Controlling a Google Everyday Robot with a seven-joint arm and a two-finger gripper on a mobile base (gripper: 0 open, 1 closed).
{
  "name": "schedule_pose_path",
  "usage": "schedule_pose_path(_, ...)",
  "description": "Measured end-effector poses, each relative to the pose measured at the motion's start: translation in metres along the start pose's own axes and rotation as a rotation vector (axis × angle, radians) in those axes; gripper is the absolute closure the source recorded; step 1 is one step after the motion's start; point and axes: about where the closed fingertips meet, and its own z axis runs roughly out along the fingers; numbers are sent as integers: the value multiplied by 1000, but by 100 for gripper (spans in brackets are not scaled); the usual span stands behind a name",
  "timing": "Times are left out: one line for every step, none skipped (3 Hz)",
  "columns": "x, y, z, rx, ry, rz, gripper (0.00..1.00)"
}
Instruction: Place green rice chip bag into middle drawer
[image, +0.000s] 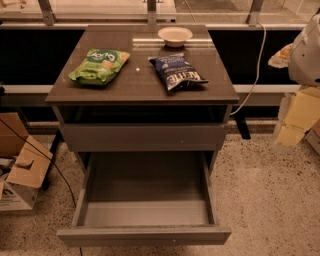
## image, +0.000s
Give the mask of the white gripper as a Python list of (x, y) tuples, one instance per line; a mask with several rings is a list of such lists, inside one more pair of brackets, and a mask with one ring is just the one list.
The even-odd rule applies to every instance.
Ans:
[[(277, 51), (268, 61), (274, 68), (287, 68), (289, 65), (292, 44)], [(275, 142), (284, 147), (295, 147), (309, 130), (320, 119), (320, 90), (309, 87), (302, 89), (291, 98), (288, 113), (284, 119), (286, 125), (275, 131)]]

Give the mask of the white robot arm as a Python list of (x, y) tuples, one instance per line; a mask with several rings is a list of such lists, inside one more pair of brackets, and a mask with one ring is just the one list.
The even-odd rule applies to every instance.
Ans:
[(288, 151), (320, 119), (320, 14), (310, 19), (293, 43), (274, 54), (268, 65), (287, 67), (289, 78), (301, 85), (281, 100), (274, 130), (274, 149)]

